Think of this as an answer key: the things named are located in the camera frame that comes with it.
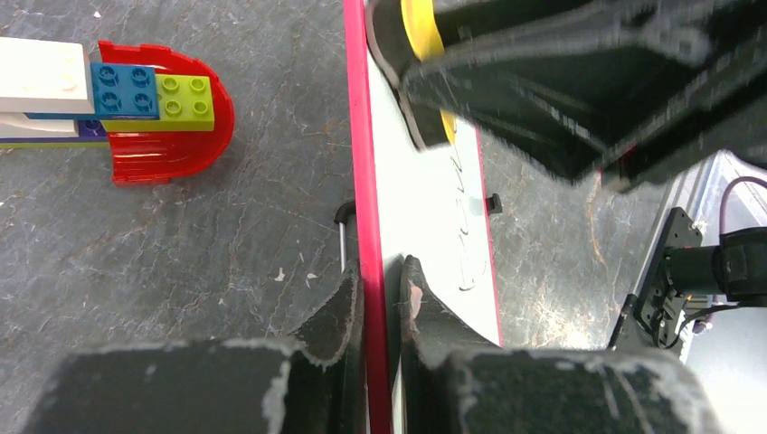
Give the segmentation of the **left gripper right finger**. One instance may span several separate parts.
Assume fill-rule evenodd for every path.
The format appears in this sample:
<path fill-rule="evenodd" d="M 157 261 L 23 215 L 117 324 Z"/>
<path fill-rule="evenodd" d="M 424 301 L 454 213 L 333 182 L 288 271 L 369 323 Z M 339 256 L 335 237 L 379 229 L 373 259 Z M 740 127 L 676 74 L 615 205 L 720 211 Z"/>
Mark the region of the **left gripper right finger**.
<path fill-rule="evenodd" d="M 407 433 L 719 433 L 700 382 L 658 350 L 512 350 L 431 291 L 408 257 L 400 285 Z"/>

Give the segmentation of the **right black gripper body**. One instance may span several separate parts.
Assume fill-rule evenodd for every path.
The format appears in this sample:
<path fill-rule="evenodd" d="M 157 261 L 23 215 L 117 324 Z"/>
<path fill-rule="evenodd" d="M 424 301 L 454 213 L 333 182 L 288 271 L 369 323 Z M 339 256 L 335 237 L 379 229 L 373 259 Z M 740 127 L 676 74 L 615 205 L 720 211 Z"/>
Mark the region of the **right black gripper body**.
<path fill-rule="evenodd" d="M 727 149 L 766 164 L 763 1 L 571 1 L 565 73 L 598 114 L 607 149 L 571 150 L 563 179 L 600 170 L 626 192 Z"/>

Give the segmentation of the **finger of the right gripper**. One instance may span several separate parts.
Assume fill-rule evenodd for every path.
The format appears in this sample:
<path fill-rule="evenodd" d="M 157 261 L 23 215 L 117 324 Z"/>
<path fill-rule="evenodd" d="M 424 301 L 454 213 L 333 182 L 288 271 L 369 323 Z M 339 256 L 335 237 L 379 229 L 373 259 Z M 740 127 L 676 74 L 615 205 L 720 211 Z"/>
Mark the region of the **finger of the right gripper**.
<path fill-rule="evenodd" d="M 438 15 L 458 37 L 439 61 L 710 61 L 716 1 L 488 1 Z"/>
<path fill-rule="evenodd" d="M 550 176 L 581 180 L 614 160 L 615 111 L 636 60 L 425 61 L 402 72 L 413 101 L 489 133 Z"/>

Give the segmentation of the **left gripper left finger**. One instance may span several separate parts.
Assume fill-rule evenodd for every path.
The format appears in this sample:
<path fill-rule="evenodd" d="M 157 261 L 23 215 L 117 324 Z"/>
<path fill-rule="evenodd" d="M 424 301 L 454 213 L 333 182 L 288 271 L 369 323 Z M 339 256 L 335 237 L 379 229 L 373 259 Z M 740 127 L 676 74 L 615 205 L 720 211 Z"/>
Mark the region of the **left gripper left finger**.
<path fill-rule="evenodd" d="M 27 433 L 363 433 L 364 291 L 337 288 L 282 337 L 108 344 L 65 358 Z"/>

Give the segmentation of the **pink framed whiteboard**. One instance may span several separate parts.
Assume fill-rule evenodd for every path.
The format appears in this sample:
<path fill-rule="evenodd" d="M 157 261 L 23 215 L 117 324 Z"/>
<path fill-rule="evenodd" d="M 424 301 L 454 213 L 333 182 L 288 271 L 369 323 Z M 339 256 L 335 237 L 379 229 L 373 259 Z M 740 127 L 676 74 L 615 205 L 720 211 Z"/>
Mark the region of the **pink framed whiteboard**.
<path fill-rule="evenodd" d="M 343 4 L 360 276 L 365 298 L 368 429 L 403 432 L 399 286 L 419 259 L 436 298 L 494 344 L 503 335 L 478 133 L 458 121 L 452 145 L 418 151 L 375 65 L 365 3 Z"/>

